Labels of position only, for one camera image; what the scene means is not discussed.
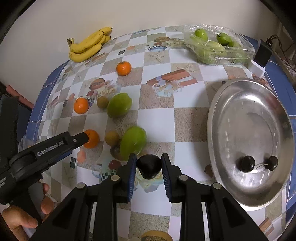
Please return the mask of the person's left hand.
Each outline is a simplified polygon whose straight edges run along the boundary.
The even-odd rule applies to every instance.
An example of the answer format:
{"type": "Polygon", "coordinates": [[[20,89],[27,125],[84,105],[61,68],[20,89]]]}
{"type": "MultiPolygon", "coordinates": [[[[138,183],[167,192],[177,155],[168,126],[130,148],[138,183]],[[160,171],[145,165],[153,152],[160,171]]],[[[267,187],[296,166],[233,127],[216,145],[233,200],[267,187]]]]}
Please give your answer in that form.
{"type": "MultiPolygon", "coordinates": [[[[42,183],[44,198],[41,202],[41,211],[45,214],[44,220],[54,210],[54,202],[50,197],[46,196],[50,187],[47,183],[42,183]]],[[[10,205],[3,210],[2,216],[4,221],[18,240],[29,240],[28,235],[24,231],[26,228],[36,228],[38,221],[23,211],[20,207],[10,205]]]]}

